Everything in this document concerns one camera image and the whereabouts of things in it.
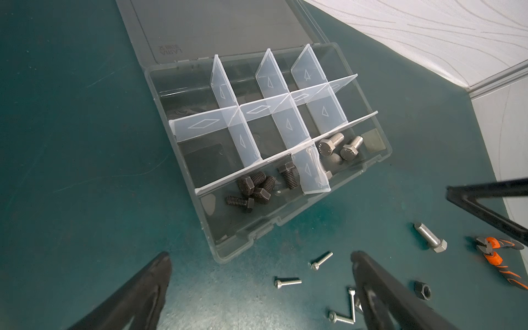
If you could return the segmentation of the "green table mat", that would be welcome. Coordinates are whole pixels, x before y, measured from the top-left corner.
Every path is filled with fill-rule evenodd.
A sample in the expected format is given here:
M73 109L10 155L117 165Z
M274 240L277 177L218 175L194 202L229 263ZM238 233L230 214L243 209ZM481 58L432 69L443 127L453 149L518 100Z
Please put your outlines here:
M116 3L1 3L2 329L67 329L162 251L173 273L160 329L343 329L327 314L350 312L355 250L408 288L429 284L428 305L460 329L527 328L526 291L473 246L497 231L445 198L494 180L466 92L309 12L358 73L393 153L221 265Z

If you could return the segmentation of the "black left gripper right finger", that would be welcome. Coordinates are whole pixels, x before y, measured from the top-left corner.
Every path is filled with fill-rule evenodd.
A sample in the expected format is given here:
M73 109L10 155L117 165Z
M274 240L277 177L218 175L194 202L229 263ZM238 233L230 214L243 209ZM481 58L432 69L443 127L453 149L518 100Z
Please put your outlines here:
M455 329L414 297L394 276L363 251L351 253L353 277L368 329Z

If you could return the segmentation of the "small silver screw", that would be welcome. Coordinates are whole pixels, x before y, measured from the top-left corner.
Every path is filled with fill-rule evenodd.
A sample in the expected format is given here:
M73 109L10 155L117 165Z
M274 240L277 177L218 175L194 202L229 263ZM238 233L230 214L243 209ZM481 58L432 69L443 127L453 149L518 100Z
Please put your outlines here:
M353 324L355 324L356 323L356 305L355 305L356 290L349 288L348 293L349 293L350 308L351 308L351 321Z
M323 263L325 263L328 259L330 259L331 257L333 257L334 253L333 252L328 252L326 254L324 254L322 257L320 257L319 259L315 260L314 262L310 263L310 268L312 268L313 270L315 271L318 271L321 267L321 265Z
M276 279L274 281L274 286L277 289L280 289L282 287L287 287L287 286L291 286L291 285L300 285L302 283L303 282L302 282L301 279Z

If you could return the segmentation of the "orange black side cutters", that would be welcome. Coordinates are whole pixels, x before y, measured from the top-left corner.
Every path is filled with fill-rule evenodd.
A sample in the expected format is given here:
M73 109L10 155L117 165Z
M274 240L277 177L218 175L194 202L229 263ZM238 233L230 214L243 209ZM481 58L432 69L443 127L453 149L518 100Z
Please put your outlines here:
M507 282L518 289L527 291L527 284L522 276L511 271L504 259L497 252L498 249L513 249L521 251L525 247L514 239L497 239L492 236L477 237L476 247L483 253L483 256L490 265L493 265Z

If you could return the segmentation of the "clear plastic organizer box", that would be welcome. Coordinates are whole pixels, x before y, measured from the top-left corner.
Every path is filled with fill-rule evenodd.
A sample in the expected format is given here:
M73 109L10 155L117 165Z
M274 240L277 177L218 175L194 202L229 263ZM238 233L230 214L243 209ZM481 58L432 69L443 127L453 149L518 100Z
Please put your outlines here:
M340 46L302 1L119 1L213 258L227 263L257 239L392 153L377 112ZM329 157L318 143L345 139ZM364 141L351 162L340 151ZM341 158L327 179L320 158ZM278 168L294 162L298 187ZM268 204L228 206L237 179L276 178Z

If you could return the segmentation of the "black hex nut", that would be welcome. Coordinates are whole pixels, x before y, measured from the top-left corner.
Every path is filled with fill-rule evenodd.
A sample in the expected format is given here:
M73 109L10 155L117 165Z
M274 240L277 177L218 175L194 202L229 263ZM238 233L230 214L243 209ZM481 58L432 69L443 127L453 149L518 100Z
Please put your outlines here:
M432 296L431 288L428 284L421 282L421 281L415 281L414 282L414 292L415 295L424 300L429 301Z

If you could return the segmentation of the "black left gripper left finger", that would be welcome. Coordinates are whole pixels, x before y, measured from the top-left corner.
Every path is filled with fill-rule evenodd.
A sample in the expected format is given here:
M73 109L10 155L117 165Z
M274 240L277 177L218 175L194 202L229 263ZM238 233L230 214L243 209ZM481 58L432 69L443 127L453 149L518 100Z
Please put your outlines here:
M71 329L156 329L172 273L161 252Z

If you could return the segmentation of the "silver hex nut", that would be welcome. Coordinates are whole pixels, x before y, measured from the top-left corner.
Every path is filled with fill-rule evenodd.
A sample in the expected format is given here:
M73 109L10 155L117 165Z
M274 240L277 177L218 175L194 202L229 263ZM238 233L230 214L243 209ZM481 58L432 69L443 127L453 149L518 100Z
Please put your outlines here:
M354 298L354 305L355 305L355 309L358 313L361 313L363 314L363 309L362 309L362 305L361 305L361 302L360 302L360 299L358 296L356 296Z

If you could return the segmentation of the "black hex bolt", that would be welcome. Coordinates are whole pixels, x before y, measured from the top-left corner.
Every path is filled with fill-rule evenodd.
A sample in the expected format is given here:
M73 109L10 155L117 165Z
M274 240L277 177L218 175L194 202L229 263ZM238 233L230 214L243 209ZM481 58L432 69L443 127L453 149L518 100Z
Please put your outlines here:
M298 187L298 182L295 176L296 166L294 162L286 162L283 165L280 165L278 168L279 174L283 177L287 188L294 190Z
M236 183L242 195L249 197L258 185L264 183L266 178L267 175L260 171L252 175L242 175L237 179Z
M260 187L254 189L252 197L260 204L268 204L275 184L276 178L273 176L267 176Z
M254 210L255 200L251 197L242 198L236 196L228 196L225 198L228 206L236 206L242 208L246 213L251 213Z

